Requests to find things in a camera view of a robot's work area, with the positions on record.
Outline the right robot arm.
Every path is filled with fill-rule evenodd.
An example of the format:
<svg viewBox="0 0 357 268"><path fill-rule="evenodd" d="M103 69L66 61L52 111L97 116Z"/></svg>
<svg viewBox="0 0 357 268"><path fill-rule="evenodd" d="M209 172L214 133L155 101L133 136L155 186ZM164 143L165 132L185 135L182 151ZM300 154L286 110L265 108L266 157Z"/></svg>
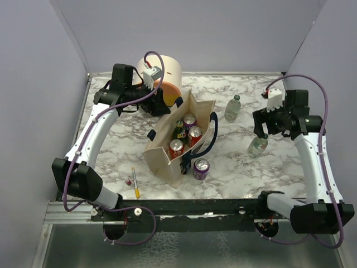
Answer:
<svg viewBox="0 0 357 268"><path fill-rule="evenodd" d="M275 212L290 220L296 233L333 235L355 214L340 194L329 163L323 119L311 115L307 90L271 89L262 94L267 106L253 112L254 133L289 137L298 150L306 181L306 200L300 202L283 192L261 192L256 205L257 214L269 218Z"/></svg>

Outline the cream canvas tote bag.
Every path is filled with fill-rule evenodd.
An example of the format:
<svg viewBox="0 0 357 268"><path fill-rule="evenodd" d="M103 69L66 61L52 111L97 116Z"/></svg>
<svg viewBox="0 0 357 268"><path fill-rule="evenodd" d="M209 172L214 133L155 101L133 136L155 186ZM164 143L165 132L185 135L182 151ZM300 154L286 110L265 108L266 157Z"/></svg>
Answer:
<svg viewBox="0 0 357 268"><path fill-rule="evenodd" d="M202 158L214 146L218 135L218 116L214 111L215 100L196 100L191 91L176 99L170 113L162 116L147 134L148 141L143 152L144 159L153 175L174 188L178 188L193 166L194 160ZM176 158L169 153L176 121L185 115L196 117L197 126L202 130L202 137Z"/></svg>

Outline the red cola can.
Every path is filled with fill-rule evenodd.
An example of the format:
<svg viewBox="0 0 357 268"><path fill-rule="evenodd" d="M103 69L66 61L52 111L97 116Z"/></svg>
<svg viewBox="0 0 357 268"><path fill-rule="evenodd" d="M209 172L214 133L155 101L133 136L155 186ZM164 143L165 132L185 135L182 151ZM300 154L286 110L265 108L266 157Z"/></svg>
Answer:
<svg viewBox="0 0 357 268"><path fill-rule="evenodd" d="M197 126L192 126L188 132L188 146L193 147L202 137L202 130Z"/></svg>
<svg viewBox="0 0 357 268"><path fill-rule="evenodd" d="M170 142L169 153L171 160L180 157L184 153L184 143L179 139Z"/></svg>

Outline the green glass bottle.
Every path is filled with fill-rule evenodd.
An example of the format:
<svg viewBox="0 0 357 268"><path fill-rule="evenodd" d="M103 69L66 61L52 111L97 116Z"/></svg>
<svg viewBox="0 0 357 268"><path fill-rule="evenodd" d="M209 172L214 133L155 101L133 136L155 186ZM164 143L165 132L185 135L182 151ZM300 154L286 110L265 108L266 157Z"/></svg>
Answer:
<svg viewBox="0 0 357 268"><path fill-rule="evenodd" d="M187 131L183 120L176 121L176 127L172 134L173 140L180 140L184 145L187 144Z"/></svg>

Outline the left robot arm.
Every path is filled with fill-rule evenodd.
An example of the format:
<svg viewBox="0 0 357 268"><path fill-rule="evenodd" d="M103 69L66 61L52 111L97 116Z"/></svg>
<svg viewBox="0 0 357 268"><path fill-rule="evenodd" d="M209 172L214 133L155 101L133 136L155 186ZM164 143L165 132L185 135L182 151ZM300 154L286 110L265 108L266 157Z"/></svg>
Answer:
<svg viewBox="0 0 357 268"><path fill-rule="evenodd" d="M122 196L106 188L94 170L109 130L127 106L142 107L153 116L170 112L161 90L165 66L144 66L142 73L127 64L113 66L111 79L95 93L90 117L79 138L51 166L63 200L70 195L104 207L104 214L113 221L123 214Z"/></svg>

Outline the clear plastic bottle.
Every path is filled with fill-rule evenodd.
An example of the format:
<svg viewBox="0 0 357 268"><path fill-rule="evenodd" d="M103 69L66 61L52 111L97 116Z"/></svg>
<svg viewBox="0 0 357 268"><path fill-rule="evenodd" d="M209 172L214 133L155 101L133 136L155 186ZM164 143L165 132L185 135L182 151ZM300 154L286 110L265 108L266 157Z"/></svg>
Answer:
<svg viewBox="0 0 357 268"><path fill-rule="evenodd" d="M255 137L248 146L247 153L251 158L259 157L268 146L268 134L265 133L262 138Z"/></svg>

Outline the purple soda can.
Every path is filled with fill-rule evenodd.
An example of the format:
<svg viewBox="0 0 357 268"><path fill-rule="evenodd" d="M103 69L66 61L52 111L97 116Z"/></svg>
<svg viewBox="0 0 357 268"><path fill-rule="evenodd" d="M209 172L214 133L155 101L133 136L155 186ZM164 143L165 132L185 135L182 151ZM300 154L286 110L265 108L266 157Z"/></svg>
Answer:
<svg viewBox="0 0 357 268"><path fill-rule="evenodd" d="M187 130L189 130L191 127L196 126L196 117L193 114L187 114L183 118L184 126Z"/></svg>
<svg viewBox="0 0 357 268"><path fill-rule="evenodd" d="M200 158L194 162L193 176L196 180L205 180L210 169L210 164L206 159Z"/></svg>

